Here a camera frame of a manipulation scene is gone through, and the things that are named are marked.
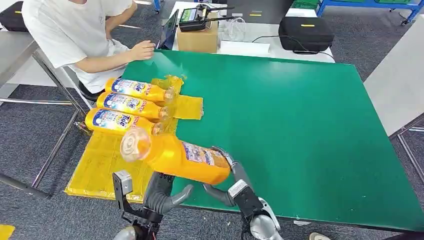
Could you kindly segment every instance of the cardboard box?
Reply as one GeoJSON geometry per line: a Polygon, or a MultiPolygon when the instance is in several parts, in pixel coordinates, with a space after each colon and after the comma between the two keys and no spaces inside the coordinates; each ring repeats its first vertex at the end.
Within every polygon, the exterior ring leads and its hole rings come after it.
{"type": "MultiPolygon", "coordinates": [[[[216,13],[210,13],[208,18],[216,18],[216,13]]],[[[182,32],[176,30],[178,50],[198,53],[216,53],[218,46],[218,21],[206,23],[206,29],[182,32]]]]}

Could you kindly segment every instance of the bottle cap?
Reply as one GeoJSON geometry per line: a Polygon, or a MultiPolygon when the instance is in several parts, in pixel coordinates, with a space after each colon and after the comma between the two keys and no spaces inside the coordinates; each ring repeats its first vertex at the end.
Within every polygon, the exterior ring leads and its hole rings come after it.
{"type": "Polygon", "coordinates": [[[164,125],[161,122],[153,124],[151,134],[153,136],[159,135],[164,132],[164,125]]]}
{"type": "Polygon", "coordinates": [[[173,87],[168,88],[165,91],[165,94],[163,95],[163,98],[166,103],[172,102],[174,100],[174,97],[175,97],[175,91],[173,87]]]}
{"type": "Polygon", "coordinates": [[[143,160],[149,154],[151,145],[151,139],[143,128],[131,127],[120,142],[120,154],[127,162],[143,160]]]}
{"type": "Polygon", "coordinates": [[[159,110],[159,119],[161,121],[167,120],[170,117],[170,108],[167,106],[161,107],[159,110]]]}

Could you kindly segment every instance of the blue shelf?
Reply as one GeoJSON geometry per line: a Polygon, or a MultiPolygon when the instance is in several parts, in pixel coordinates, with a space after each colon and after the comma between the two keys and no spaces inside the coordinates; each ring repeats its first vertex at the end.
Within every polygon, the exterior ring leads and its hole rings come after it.
{"type": "Polygon", "coordinates": [[[414,19],[414,17],[420,12],[424,6],[424,0],[421,0],[419,4],[412,3],[378,3],[375,0],[364,0],[364,2],[352,2],[352,1],[335,1],[335,0],[322,0],[318,2],[319,9],[316,15],[320,17],[326,6],[338,6],[338,7],[361,7],[361,8],[380,8],[380,9],[410,9],[412,10],[409,17],[402,22],[407,24],[414,19]]]}

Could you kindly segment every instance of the white t-shirt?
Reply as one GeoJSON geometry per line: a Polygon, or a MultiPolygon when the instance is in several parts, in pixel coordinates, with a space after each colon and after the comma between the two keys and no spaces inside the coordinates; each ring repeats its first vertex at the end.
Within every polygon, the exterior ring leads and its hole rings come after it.
{"type": "Polygon", "coordinates": [[[32,37],[55,68],[69,66],[92,93],[105,88],[109,78],[124,73],[126,65],[98,73],[87,73],[75,63],[86,57],[106,57],[128,50],[116,40],[106,39],[106,16],[120,15],[133,0],[25,0],[22,16],[32,37]]]}

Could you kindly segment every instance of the yellow plastic sheet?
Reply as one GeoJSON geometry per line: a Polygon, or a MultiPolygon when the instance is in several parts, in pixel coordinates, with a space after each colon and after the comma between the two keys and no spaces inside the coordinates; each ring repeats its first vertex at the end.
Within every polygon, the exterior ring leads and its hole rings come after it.
{"type": "Polygon", "coordinates": [[[8,240],[14,231],[14,226],[0,224],[0,240],[8,240]]]}
{"type": "MultiPolygon", "coordinates": [[[[200,119],[202,117],[203,99],[180,95],[181,87],[184,84],[182,78],[168,75],[165,79],[155,78],[151,83],[163,89],[173,87],[176,93],[176,101],[169,106],[173,109],[176,118],[172,117],[164,122],[165,133],[176,133],[177,118],[200,119]]],[[[65,193],[114,200],[112,173],[126,170],[131,174],[133,190],[126,195],[126,198],[133,203],[142,203],[153,171],[143,161],[126,162],[123,160],[120,153],[121,140],[122,136],[94,131],[64,190],[65,193]]]]}
{"type": "MultiPolygon", "coordinates": [[[[153,78],[151,84],[158,85],[162,89],[173,87],[175,90],[175,101],[169,105],[174,112],[173,117],[177,119],[200,120],[203,116],[203,98],[180,95],[184,81],[181,77],[167,75],[165,79],[153,78]]],[[[159,106],[164,106],[164,102],[157,102],[159,106]]]]}
{"type": "Polygon", "coordinates": [[[121,139],[122,136],[93,132],[65,193],[114,200],[112,173],[127,170],[132,177],[132,193],[126,198],[133,203],[142,203],[153,171],[143,161],[123,160],[120,153],[121,139]]]}
{"type": "Polygon", "coordinates": [[[179,95],[176,99],[174,118],[200,120],[203,116],[203,98],[179,95]]]}

